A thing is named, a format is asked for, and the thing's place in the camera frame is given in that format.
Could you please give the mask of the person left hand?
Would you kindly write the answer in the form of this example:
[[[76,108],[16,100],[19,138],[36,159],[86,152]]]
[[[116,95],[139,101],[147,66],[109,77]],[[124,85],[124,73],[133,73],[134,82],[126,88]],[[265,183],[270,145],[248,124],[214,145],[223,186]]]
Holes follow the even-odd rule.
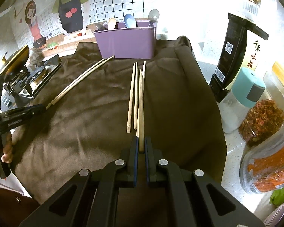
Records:
[[[4,163],[11,163],[13,160],[13,145],[12,145],[12,134],[10,132],[6,135],[6,142],[3,145],[3,155],[1,161]]]

